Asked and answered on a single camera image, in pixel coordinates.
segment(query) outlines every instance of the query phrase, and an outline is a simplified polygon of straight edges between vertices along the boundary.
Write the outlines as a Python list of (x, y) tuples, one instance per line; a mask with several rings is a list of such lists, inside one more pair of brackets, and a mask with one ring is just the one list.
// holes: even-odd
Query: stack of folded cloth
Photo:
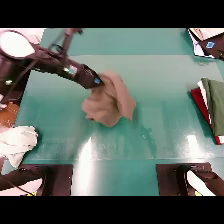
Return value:
[(210, 124), (218, 145), (224, 144), (224, 82), (202, 78), (191, 94)]

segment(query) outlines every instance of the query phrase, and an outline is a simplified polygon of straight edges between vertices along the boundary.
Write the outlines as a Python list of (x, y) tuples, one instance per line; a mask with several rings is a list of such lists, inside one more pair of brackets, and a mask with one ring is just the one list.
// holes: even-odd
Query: white round object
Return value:
[(12, 31), (5, 31), (0, 35), (0, 47), (7, 55), (16, 58), (24, 58), (35, 52), (23, 35)]

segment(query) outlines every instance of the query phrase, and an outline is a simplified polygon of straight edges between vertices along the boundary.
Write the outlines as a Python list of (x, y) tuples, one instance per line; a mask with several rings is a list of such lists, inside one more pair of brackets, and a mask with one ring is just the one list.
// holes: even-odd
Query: green cloth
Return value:
[(215, 136), (224, 135), (224, 82), (202, 78)]

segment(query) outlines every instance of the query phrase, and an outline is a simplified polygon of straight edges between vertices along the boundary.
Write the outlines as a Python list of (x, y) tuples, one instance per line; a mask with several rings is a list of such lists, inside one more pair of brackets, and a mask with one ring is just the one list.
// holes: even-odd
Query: glossy table surface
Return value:
[[(223, 63), (193, 56), (185, 29), (86, 29), (69, 54), (97, 72), (120, 74), (137, 107), (113, 128), (86, 120), (90, 92), (51, 74), (32, 72), (16, 125), (40, 133), (24, 163), (74, 164), (72, 195), (158, 195), (155, 164), (211, 162), (224, 178), (224, 146), (189, 91), (207, 77), (223, 80)], [(47, 29), (48, 46), (60, 29)]]

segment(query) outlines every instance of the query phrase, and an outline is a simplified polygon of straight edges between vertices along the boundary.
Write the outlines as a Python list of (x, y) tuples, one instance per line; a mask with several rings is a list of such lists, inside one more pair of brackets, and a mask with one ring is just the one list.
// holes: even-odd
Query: crumpled white cloth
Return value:
[(0, 157), (7, 157), (10, 164), (17, 168), (24, 154), (36, 146), (37, 136), (32, 126), (18, 126), (0, 133)]

